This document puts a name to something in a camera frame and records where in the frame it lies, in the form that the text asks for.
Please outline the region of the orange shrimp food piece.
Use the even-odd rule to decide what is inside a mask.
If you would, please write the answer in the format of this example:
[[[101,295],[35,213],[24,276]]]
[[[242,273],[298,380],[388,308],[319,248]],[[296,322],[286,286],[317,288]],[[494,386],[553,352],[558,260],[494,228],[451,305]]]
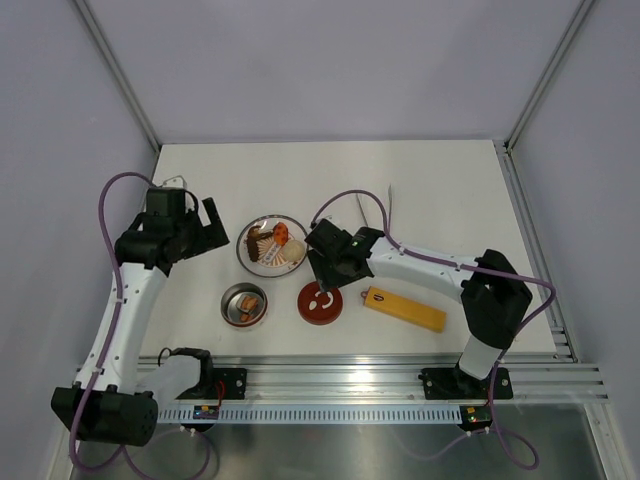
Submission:
[[[243,314],[251,314],[260,303],[260,298],[253,295],[245,294],[236,303],[236,307]]]

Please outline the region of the metal tongs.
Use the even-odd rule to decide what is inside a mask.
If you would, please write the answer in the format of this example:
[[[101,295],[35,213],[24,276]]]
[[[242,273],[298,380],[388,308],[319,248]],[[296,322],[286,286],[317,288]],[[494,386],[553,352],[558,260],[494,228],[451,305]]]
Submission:
[[[373,192],[357,189],[354,193],[356,205],[363,225],[369,228],[375,228],[390,231],[392,228],[393,210],[394,210],[394,190],[389,184],[386,189],[386,200],[375,195]],[[380,221],[376,222],[370,215],[373,208],[378,210]]]

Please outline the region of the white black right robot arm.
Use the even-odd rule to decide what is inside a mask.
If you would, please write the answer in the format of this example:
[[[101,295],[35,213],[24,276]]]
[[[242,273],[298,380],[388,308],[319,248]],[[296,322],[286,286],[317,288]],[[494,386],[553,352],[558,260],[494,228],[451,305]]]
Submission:
[[[411,253],[381,230],[362,227],[350,234],[326,219],[315,225],[305,243],[323,291],[381,277],[459,302],[470,332],[462,354],[454,367],[442,373],[425,371],[420,379],[440,389],[446,399],[488,395],[491,370],[511,347],[532,301],[530,289],[502,253],[491,249],[479,257]]]

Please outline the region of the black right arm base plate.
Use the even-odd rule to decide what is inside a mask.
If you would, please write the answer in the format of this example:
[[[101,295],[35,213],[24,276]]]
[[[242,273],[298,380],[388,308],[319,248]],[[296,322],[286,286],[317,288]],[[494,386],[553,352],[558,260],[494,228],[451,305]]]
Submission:
[[[426,400],[489,400],[491,376],[478,380],[458,367],[423,368],[418,374]],[[497,369],[494,388],[494,400],[514,398],[509,371]]]

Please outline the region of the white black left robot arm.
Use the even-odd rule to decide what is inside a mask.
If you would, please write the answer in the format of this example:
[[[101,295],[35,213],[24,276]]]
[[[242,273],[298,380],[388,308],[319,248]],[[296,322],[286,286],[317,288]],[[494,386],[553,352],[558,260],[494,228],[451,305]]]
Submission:
[[[84,365],[69,387],[58,387],[51,408],[71,440],[146,445],[158,414],[181,395],[218,394],[209,351],[177,347],[143,380],[137,365],[159,294],[173,266],[228,245],[212,198],[177,188],[151,188],[146,205],[116,240],[112,291]]]

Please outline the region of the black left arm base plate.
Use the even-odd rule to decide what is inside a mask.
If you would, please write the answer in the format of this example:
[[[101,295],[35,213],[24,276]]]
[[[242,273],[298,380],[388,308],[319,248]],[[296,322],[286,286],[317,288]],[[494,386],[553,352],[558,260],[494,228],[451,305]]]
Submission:
[[[248,371],[245,368],[214,368],[180,394],[178,400],[244,400]]]

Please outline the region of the red round lunch box lid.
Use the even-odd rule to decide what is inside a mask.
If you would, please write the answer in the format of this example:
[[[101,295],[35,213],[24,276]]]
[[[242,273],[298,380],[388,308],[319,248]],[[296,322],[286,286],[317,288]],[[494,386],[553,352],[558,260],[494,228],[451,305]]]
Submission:
[[[315,326],[333,323],[341,315],[343,306],[343,297],[338,289],[322,291],[317,282],[305,285],[297,297],[297,309],[301,318]]]

